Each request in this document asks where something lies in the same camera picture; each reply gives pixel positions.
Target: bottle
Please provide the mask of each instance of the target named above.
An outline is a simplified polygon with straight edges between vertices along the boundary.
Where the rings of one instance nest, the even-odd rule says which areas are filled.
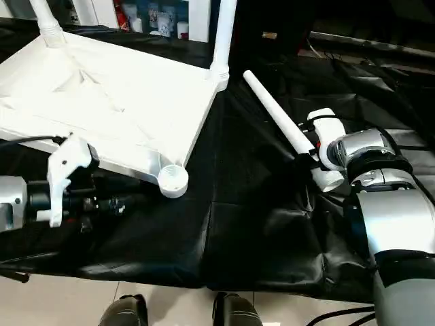
[[[115,6],[116,19],[118,20],[120,29],[122,29],[123,31],[129,31],[130,28],[128,27],[128,19],[125,13],[122,11],[121,1],[114,0],[114,6]]]

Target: white plastic tube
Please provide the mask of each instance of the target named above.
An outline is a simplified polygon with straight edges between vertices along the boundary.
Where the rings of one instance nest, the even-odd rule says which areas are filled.
[[[220,82],[218,91],[225,90],[228,85],[229,67],[228,58],[230,56],[232,28],[236,15],[237,0],[221,0],[219,10],[219,20],[217,22],[215,52],[210,71]]]
[[[59,48],[65,43],[62,29],[46,0],[30,0],[38,20],[39,30],[49,48]]]
[[[266,88],[260,83],[257,77],[250,71],[243,74],[246,82],[254,91],[258,99],[269,112],[279,129],[283,132],[287,140],[292,144],[293,148],[299,153],[309,153],[314,149],[313,144],[306,138],[304,133],[293,122],[287,113],[279,106],[278,102],[270,95]],[[315,160],[319,160],[317,155],[314,155]],[[329,192],[343,183],[344,178],[338,171],[322,171],[320,168],[311,170],[313,180],[323,192]]]

